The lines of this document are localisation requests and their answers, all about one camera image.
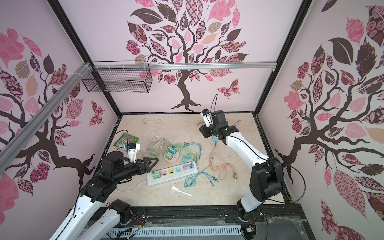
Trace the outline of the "light green charger plug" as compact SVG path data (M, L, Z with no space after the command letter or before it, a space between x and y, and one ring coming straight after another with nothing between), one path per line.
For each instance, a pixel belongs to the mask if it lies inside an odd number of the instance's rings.
M152 172L152 177L153 179L158 179L161 177L161 172L160 171L154 171Z

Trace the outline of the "green USB charger plug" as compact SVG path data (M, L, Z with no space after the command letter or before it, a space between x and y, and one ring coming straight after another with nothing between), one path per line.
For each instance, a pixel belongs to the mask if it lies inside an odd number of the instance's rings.
M170 153L170 152L168 152L168 151L166 151L166 152L164 153L164 157L165 157L167 160L172 160L172 159L173 159L173 156L174 156L174 154L172 154L172 153Z

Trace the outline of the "teal USB charger plug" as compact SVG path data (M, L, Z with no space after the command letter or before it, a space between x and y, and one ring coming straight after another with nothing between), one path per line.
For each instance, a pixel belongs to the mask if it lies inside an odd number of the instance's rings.
M169 147L168 151L172 154L176 154L178 152L177 147L171 146Z

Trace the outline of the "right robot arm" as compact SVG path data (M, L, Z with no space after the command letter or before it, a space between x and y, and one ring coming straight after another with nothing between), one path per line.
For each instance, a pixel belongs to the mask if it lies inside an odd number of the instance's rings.
M251 169L250 191L237 203L239 218L248 221L267 199L282 192L284 183L282 164L253 147L237 127L229 126L223 111L211 112L204 109L201 117L204 123L199 127L199 131L204 138L218 138L234 150Z

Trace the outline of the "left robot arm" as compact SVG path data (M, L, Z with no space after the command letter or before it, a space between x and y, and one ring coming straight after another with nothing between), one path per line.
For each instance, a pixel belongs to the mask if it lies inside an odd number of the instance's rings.
M74 207L61 223L52 240L100 240L118 224L132 219L131 206L122 201L112 202L103 215L89 228L87 223L102 207L117 185L136 175L149 173L159 162L157 158L138 159L131 162L122 152L114 151L102 158L102 166L80 190Z

